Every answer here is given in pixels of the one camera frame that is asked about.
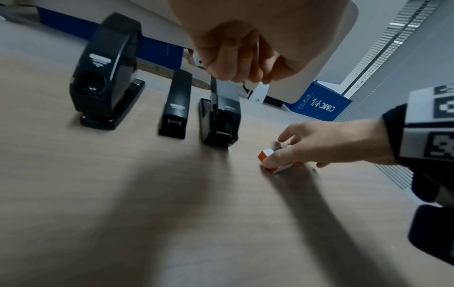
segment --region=desk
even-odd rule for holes
[[[454,282],[407,241],[416,206],[373,165],[261,170],[290,113],[259,106],[288,121],[271,122],[242,101],[227,151],[200,143],[207,91],[193,88],[180,141],[157,136],[166,93],[147,88],[116,131],[87,129],[68,94],[74,66],[13,47],[0,46],[0,286]]]

